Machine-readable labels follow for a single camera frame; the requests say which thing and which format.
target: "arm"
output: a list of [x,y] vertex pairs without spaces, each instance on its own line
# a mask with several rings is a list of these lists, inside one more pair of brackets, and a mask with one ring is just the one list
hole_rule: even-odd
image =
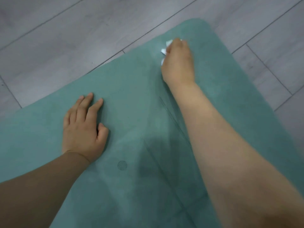
[[304,200],[213,107],[195,84],[187,42],[174,40],[162,66],[187,126],[208,194],[224,227],[304,227]]
[[63,123],[63,155],[22,176],[0,184],[1,227],[49,227],[81,173],[102,153],[108,129],[96,130],[102,99],[81,96]]

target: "teal mat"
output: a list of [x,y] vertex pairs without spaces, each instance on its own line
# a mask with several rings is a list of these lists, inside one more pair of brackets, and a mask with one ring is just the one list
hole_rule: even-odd
[[[75,182],[52,227],[219,227],[180,111],[162,81],[160,50],[180,37],[196,82],[224,118],[304,194],[303,160],[272,109],[210,27],[188,20],[25,107],[0,124],[0,181],[61,152],[62,121],[80,95],[105,100],[104,154]],[[127,163],[125,170],[118,163]]]

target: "green yoga mat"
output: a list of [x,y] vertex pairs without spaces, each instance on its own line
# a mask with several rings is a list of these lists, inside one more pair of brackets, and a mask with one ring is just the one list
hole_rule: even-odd
[[160,50],[180,37],[196,82],[224,118],[304,194],[303,161],[272,109],[207,23],[185,21],[25,107],[0,124],[0,181],[61,153],[62,122],[80,95],[103,97],[104,154],[75,182],[52,227],[220,227]]

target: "person's left hand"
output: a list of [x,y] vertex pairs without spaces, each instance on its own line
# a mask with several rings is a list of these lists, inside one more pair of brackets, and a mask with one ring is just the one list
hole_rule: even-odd
[[89,107],[92,99],[93,93],[89,93],[86,97],[80,96],[76,104],[66,113],[63,120],[62,142],[63,153],[78,153],[90,163],[102,154],[109,131],[99,123],[97,133],[97,112],[103,104],[103,99],[99,99]]

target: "wooden floor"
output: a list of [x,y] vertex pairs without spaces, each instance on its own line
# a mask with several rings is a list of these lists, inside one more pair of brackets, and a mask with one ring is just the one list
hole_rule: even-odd
[[303,0],[0,0],[0,117],[190,18],[210,23],[304,150]]

